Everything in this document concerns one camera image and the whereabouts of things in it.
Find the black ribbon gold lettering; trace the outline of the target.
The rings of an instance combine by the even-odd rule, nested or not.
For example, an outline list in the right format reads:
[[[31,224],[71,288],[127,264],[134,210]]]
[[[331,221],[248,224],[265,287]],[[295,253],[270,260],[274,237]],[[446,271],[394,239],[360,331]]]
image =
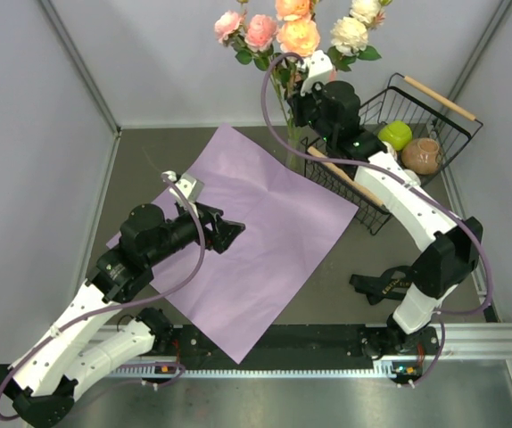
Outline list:
[[[371,306],[383,300],[401,301],[411,286],[410,267],[398,266],[385,270],[380,276],[352,275],[350,285],[364,295]]]

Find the cream white rose stem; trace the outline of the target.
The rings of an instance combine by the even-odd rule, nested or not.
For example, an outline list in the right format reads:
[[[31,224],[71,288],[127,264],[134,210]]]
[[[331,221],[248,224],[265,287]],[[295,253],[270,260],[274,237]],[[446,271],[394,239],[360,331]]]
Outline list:
[[[369,34],[385,21],[385,8],[392,1],[354,0],[349,13],[339,19],[330,31],[331,45],[327,51],[334,69],[350,72],[356,61],[374,62],[382,58],[370,44]]]

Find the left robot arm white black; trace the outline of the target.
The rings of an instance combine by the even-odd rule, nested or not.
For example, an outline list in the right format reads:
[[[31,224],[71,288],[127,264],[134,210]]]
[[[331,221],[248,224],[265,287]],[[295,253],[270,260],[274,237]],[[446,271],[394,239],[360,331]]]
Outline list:
[[[223,253],[245,229],[222,210],[198,204],[167,219],[154,204],[134,208],[118,244],[104,253],[71,304],[45,334],[45,347],[26,364],[0,364],[0,392],[33,427],[54,427],[92,386],[124,363],[172,345],[172,325],[161,310],[145,308],[109,339],[89,348],[100,328],[153,280],[153,268],[187,245]]]

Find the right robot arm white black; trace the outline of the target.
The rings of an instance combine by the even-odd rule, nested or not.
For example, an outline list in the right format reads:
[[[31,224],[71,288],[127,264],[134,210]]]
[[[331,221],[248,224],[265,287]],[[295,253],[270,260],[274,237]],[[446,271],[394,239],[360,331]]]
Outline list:
[[[286,97],[298,127],[309,127],[325,145],[302,157],[332,171],[341,170],[365,187],[410,234],[420,254],[407,267],[408,288],[389,316],[382,338],[367,341],[368,350],[405,353],[414,348],[443,301],[477,268],[483,257],[483,226],[460,218],[409,177],[389,147],[365,128],[359,98],[343,81],[305,80]]]

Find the pink rose stem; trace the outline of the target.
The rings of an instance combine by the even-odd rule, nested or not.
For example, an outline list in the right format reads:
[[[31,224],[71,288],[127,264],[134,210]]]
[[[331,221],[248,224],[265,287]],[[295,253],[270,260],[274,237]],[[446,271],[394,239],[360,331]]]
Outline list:
[[[277,21],[266,14],[254,14],[248,18],[247,1],[238,1],[239,11],[228,10],[214,23],[216,40],[235,52],[235,59],[242,65],[254,65],[266,71],[271,62],[279,56],[275,48],[278,32]],[[295,141],[300,132],[293,124],[293,114],[287,107],[287,89],[293,78],[293,68],[284,61],[279,63],[268,78],[280,103],[280,110],[287,127],[287,136]]]

